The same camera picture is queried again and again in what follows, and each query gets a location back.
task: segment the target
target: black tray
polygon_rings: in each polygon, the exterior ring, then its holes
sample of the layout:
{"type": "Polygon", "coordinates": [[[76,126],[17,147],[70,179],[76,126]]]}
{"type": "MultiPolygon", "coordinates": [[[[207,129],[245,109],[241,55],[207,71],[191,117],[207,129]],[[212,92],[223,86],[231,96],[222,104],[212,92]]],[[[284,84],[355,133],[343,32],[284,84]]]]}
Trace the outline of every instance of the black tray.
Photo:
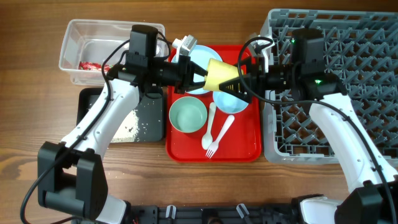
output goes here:
{"type": "MultiPolygon", "coordinates": [[[[76,125],[84,118],[92,105],[94,105],[101,92],[102,88],[85,88],[80,92],[76,125]]],[[[148,95],[153,98],[160,96],[159,93],[148,93],[148,95]]],[[[166,97],[156,100],[152,100],[146,96],[142,98],[141,102],[134,109],[138,117],[138,133],[134,142],[154,142],[164,138],[165,101],[166,97]]]]}

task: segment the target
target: red object in container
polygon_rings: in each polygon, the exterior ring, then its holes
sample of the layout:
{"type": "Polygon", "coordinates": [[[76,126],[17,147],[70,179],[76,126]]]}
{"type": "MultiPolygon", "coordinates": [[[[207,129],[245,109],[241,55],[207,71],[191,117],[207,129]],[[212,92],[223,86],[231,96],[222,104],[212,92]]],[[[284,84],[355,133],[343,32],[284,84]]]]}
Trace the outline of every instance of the red object in container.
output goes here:
{"type": "MultiPolygon", "coordinates": [[[[238,54],[241,45],[210,45],[223,59],[223,62],[235,64],[238,62],[238,54]]],[[[175,50],[173,50],[169,60],[173,59],[175,50]]],[[[250,55],[246,50],[242,58],[250,55]]],[[[207,122],[205,125],[194,133],[181,133],[176,130],[170,123],[169,110],[171,105],[181,97],[193,96],[201,100],[207,110],[213,102],[213,92],[202,95],[184,95],[175,94],[174,87],[169,87],[167,97],[167,127],[166,127],[166,151],[170,158],[177,162],[251,162],[257,159],[262,151],[261,142],[261,124],[259,101],[253,98],[251,104],[240,112],[234,114],[235,120],[228,129],[224,137],[221,139],[218,150],[214,156],[209,159],[206,157],[206,150],[201,146],[201,139],[207,130],[207,122]]],[[[228,114],[223,113],[220,109],[216,109],[211,135],[215,140],[227,119],[228,114]]]]}
{"type": "MultiPolygon", "coordinates": [[[[79,70],[89,70],[89,71],[100,72],[101,67],[102,67],[102,64],[100,64],[100,63],[94,63],[94,62],[80,62],[79,63],[79,70]]],[[[112,65],[105,65],[104,72],[109,71],[109,69],[111,67],[112,67],[112,65]]]]}

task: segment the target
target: wood grain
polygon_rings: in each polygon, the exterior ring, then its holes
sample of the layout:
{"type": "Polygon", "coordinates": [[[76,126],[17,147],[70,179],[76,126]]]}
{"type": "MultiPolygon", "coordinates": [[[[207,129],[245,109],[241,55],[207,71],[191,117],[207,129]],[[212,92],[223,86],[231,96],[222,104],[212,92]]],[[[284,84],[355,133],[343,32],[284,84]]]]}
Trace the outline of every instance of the wood grain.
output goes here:
{"type": "MultiPolygon", "coordinates": [[[[391,11],[397,1],[0,1],[0,223],[20,223],[21,201],[37,177],[44,141],[59,142],[75,125],[78,94],[58,69],[71,19],[162,23],[167,37],[192,34],[200,44],[242,44],[273,8],[391,11]]],[[[164,142],[112,144],[104,158],[109,192],[133,205],[234,205],[288,202],[323,193],[348,195],[339,165],[283,166],[264,156],[250,164],[178,164],[164,142]]],[[[67,217],[27,207],[32,223],[67,217]]]]}

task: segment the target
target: black mount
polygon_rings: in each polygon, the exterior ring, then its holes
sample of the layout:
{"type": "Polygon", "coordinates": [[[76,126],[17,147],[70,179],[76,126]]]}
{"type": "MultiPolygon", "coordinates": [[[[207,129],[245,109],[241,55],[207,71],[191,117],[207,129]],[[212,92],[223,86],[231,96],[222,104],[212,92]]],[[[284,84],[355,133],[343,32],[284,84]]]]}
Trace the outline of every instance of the black mount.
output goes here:
{"type": "MultiPolygon", "coordinates": [[[[395,181],[387,183],[398,213],[398,175],[395,181]]],[[[392,223],[391,208],[386,190],[382,184],[373,185],[370,181],[364,187],[354,189],[335,212],[337,224],[392,223]]]]}
{"type": "Polygon", "coordinates": [[[129,51],[126,64],[115,65],[107,74],[112,80],[131,82],[138,86],[141,94],[150,93],[162,86],[174,86],[175,93],[184,94],[196,90],[205,82],[193,82],[194,74],[207,75],[207,71],[190,57],[181,55],[178,63],[165,62],[163,57],[155,57],[158,30],[151,26],[133,25],[130,33],[129,51]]]}
{"type": "MultiPolygon", "coordinates": [[[[299,223],[299,208],[289,203],[273,203],[247,207],[249,216],[242,219],[236,207],[178,207],[175,218],[166,218],[166,208],[156,206],[132,206],[130,223],[140,224],[289,224],[299,223]]],[[[97,224],[75,221],[76,224],[97,224]]]]}

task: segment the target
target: light blue cup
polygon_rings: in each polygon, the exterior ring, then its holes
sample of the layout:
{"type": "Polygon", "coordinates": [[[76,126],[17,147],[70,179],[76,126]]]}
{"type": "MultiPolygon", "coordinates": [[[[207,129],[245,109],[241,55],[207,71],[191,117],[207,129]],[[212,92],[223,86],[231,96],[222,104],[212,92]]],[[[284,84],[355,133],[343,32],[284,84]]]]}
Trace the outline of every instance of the light blue cup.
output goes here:
{"type": "Polygon", "coordinates": [[[242,112],[249,103],[228,93],[215,91],[213,92],[213,100],[218,109],[227,114],[236,114],[242,112]]]}
{"type": "Polygon", "coordinates": [[[205,125],[207,109],[198,98],[185,96],[173,103],[169,119],[175,129],[183,133],[192,133],[205,125]]]}

